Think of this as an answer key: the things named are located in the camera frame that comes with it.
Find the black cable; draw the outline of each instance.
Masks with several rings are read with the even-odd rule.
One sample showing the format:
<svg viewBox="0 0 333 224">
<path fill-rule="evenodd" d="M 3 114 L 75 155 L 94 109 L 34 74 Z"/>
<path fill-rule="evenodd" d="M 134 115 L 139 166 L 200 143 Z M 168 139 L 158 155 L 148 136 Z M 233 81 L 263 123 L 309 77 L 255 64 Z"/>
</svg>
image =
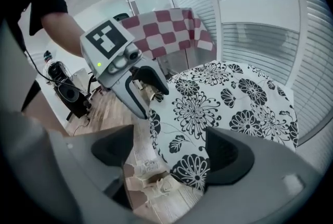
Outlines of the black cable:
<svg viewBox="0 0 333 224">
<path fill-rule="evenodd" d="M 79 127 L 82 127 L 82 128 L 85 128 L 85 127 L 87 127 L 88 125 L 89 125 L 89 123 L 90 123 L 90 118 L 88 118 L 88 124 L 87 125 L 85 125 L 85 126 L 83 126 L 83 125 L 79 125 L 76 129 L 75 129 L 75 131 L 74 131 L 74 133 L 73 133 L 73 135 L 72 136 L 74 136 L 75 135 L 75 133 L 76 133 L 76 131 L 78 130 L 78 128 Z"/>
<path fill-rule="evenodd" d="M 58 80 L 52 80 L 52 79 L 49 79 L 47 77 L 45 77 L 43 74 L 40 73 L 40 71 L 37 69 L 37 66 L 35 64 L 35 62 L 33 61 L 31 55 L 29 54 L 28 50 L 25 50 L 27 52 L 27 54 L 29 55 L 30 57 L 30 60 L 32 62 L 32 64 L 34 65 L 35 69 L 37 70 L 38 74 L 41 75 L 44 79 L 48 80 L 48 81 L 53 81 L 53 82 L 56 82 L 56 83 L 59 83 L 59 84 L 63 84 L 63 85 L 67 85 L 69 87 L 72 87 L 72 88 L 75 88 L 77 90 L 79 90 L 81 93 L 84 93 L 80 88 L 76 87 L 75 85 L 73 84 L 68 84 L 68 83 L 64 83 L 64 82 L 61 82 L 61 81 L 58 81 Z"/>
</svg>

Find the wooden floor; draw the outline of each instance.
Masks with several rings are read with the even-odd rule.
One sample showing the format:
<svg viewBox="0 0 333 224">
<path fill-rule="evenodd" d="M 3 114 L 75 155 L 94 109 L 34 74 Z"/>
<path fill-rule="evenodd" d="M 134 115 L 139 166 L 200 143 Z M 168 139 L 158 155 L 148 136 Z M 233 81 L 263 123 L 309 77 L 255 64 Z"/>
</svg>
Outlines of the wooden floor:
<svg viewBox="0 0 333 224">
<path fill-rule="evenodd" d="M 146 101 L 153 94 L 149 87 L 141 91 Z M 133 205 L 133 212 L 156 223 L 173 223 L 188 212 L 201 198 L 202 193 L 183 185 L 169 196 L 161 196 L 147 203 L 146 195 L 141 191 L 143 183 L 133 176 L 132 166 L 140 164 L 147 159 L 155 159 L 156 154 L 151 146 L 149 138 L 149 124 L 147 120 L 137 118 L 121 103 L 112 93 L 96 93 L 91 101 L 92 110 L 89 114 L 91 119 L 87 124 L 84 118 L 78 119 L 73 116 L 66 130 L 75 136 L 103 129 L 109 129 L 121 125 L 134 125 L 134 147 L 124 167 L 127 189 Z"/>
</svg>

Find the floral cloth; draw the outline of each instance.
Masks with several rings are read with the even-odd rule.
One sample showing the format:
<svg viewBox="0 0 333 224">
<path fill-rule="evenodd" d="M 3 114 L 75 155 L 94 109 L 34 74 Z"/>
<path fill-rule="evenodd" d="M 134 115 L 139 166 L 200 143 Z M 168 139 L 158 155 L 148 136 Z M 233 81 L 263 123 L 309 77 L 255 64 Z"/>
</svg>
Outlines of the floral cloth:
<svg viewBox="0 0 333 224">
<path fill-rule="evenodd" d="M 206 127 L 297 147 L 297 118 L 283 86 L 253 66 L 213 61 L 169 81 L 150 103 L 150 137 L 178 181 L 203 190 L 210 162 Z"/>
</svg>

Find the table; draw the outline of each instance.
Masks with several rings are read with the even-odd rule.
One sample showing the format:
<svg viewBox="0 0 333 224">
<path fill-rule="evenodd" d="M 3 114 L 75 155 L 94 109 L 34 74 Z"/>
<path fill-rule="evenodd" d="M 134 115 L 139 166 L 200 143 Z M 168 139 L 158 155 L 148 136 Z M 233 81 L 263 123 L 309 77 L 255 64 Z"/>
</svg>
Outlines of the table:
<svg viewBox="0 0 333 224">
<path fill-rule="evenodd" d="M 212 61 L 168 81 L 150 102 L 150 138 L 180 182 L 203 190 L 209 171 L 205 127 L 219 127 L 295 150 L 298 126 L 283 86 L 248 64 Z"/>
</svg>

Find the red and white checkered cloth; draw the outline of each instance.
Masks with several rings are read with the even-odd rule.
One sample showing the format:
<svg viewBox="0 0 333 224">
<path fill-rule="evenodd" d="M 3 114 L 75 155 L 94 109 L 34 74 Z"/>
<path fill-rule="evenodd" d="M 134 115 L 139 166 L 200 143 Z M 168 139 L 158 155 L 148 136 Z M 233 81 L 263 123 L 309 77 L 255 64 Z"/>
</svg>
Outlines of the red and white checkered cloth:
<svg viewBox="0 0 333 224">
<path fill-rule="evenodd" d="M 120 22 L 134 44 L 152 59 L 190 47 L 215 51 L 209 32 L 190 8 L 152 11 Z"/>
</svg>

